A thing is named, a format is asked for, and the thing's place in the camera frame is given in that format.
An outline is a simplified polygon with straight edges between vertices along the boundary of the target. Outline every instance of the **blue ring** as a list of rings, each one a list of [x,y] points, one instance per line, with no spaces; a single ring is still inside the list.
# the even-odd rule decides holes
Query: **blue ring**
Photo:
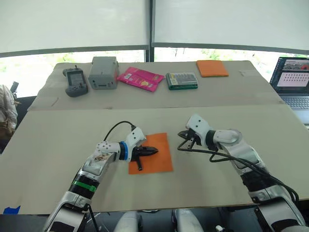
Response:
[[[127,160],[127,155],[128,155],[128,153],[127,153],[127,145],[126,145],[125,142],[120,142],[120,143],[122,143],[123,146],[125,147],[125,160]]]

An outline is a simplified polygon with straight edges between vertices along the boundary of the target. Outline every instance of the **pink packet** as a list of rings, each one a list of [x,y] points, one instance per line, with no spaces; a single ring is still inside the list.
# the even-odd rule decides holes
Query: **pink packet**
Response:
[[[127,73],[136,74],[136,75],[138,75],[140,77],[143,77],[146,80],[155,82],[157,84],[159,84],[160,81],[162,81],[164,79],[163,75],[159,75],[159,74],[152,73],[152,72],[149,72],[149,71],[145,71],[145,70],[142,70],[142,69],[137,69],[137,68],[134,68],[134,67],[129,67],[126,70],[125,73],[126,74]]]
[[[132,74],[132,73],[124,73],[118,76],[117,80],[122,81],[126,84],[132,85],[132,86],[136,86],[139,88],[143,88],[145,90],[151,91],[151,92],[155,92],[156,88],[158,87],[158,84],[147,80],[143,77],[140,77],[136,74]]]

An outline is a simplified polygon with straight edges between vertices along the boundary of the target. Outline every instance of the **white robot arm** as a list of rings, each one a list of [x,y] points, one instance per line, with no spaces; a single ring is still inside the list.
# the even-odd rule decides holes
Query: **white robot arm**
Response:
[[[141,147],[140,145],[145,140],[146,137],[141,129],[136,127],[124,142],[102,141],[97,144],[94,153],[77,172],[69,190],[65,192],[55,210],[50,214],[44,231],[83,231],[86,222],[85,211],[91,210],[92,196],[109,164],[118,160],[139,162],[139,156],[152,155],[158,151],[154,147]]]
[[[179,135],[185,141],[178,147],[182,151],[211,153],[211,161],[216,154],[230,160],[240,175],[243,184],[248,188],[252,201],[259,204],[255,213],[262,229],[268,231],[309,231],[305,220],[294,202],[298,195],[268,172],[257,152],[242,138],[238,130],[213,130],[199,115],[190,117],[186,124],[188,130]],[[188,148],[181,148],[190,141]],[[194,143],[207,147],[211,151],[192,149]],[[218,149],[226,152],[217,153]]]

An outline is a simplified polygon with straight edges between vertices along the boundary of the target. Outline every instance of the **laptop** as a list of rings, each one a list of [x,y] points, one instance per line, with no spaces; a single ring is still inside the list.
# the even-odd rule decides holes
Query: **laptop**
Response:
[[[304,124],[309,124],[309,58],[280,57],[271,86]]]

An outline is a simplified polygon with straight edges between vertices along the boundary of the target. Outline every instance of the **green band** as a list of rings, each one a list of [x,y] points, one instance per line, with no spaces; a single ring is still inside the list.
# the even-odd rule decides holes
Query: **green band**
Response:
[[[73,183],[74,185],[78,185],[80,187],[83,187],[87,190],[89,190],[90,192],[95,192],[97,190],[97,188],[93,185],[88,185],[88,184],[84,184],[83,182],[79,182],[79,181],[74,181]]]

